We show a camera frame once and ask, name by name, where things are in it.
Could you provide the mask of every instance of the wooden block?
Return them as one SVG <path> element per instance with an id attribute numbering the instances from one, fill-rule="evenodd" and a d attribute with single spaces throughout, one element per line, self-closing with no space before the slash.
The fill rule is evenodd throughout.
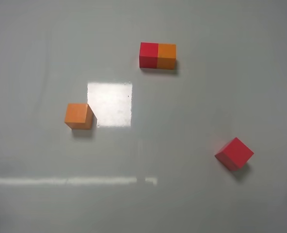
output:
<path id="1" fill-rule="evenodd" d="M 93 112 L 87 103 L 69 103 L 65 124 L 73 130 L 89 130 L 92 127 Z"/>
<path id="2" fill-rule="evenodd" d="M 139 67 L 140 68 L 157 68 L 158 63 L 158 47 L 157 43 L 140 44 L 139 51 Z"/>
<path id="3" fill-rule="evenodd" d="M 215 157 L 229 169 L 236 171 L 242 168 L 254 153 L 237 137 L 227 143 Z"/>
<path id="4" fill-rule="evenodd" d="M 158 69 L 175 69 L 176 45 L 159 44 L 158 49 Z"/>

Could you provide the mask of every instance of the red block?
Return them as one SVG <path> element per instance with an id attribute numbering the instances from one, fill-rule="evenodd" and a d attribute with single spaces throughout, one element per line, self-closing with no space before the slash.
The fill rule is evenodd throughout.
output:
<path id="1" fill-rule="evenodd" d="M 229 169 L 236 171 L 242 168 L 254 153 L 237 137 L 227 143 L 215 157 Z"/>
<path id="2" fill-rule="evenodd" d="M 142 42 L 139 51 L 139 67 L 156 69 L 158 64 L 158 50 L 158 43 Z"/>

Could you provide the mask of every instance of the gray surface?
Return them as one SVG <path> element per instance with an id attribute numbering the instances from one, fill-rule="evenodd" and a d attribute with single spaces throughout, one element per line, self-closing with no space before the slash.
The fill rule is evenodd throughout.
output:
<path id="1" fill-rule="evenodd" d="M 287 0 L 0 0 L 0 232 L 287 232 Z"/>

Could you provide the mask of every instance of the block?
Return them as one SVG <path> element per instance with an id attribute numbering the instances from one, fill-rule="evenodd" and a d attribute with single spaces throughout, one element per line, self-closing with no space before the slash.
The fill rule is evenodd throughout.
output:
<path id="1" fill-rule="evenodd" d="M 139 67 L 140 68 L 157 68 L 158 63 L 158 47 L 157 43 L 140 44 L 139 51 Z"/>
<path id="2" fill-rule="evenodd" d="M 175 69 L 176 45 L 159 44 L 158 49 L 158 69 Z"/>
<path id="3" fill-rule="evenodd" d="M 93 111 L 87 103 L 69 103 L 65 124 L 73 130 L 89 130 L 92 127 Z"/>
<path id="4" fill-rule="evenodd" d="M 242 168 L 254 153 L 237 137 L 227 143 L 215 157 L 230 171 Z"/>

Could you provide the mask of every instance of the orange block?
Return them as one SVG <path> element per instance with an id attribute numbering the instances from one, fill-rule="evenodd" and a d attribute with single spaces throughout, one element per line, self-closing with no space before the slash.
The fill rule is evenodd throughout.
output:
<path id="1" fill-rule="evenodd" d="M 69 103 L 65 124 L 73 130 L 89 130 L 92 127 L 93 112 L 87 103 Z"/>
<path id="2" fill-rule="evenodd" d="M 176 64 L 176 45 L 159 44 L 158 50 L 158 69 L 175 69 Z"/>

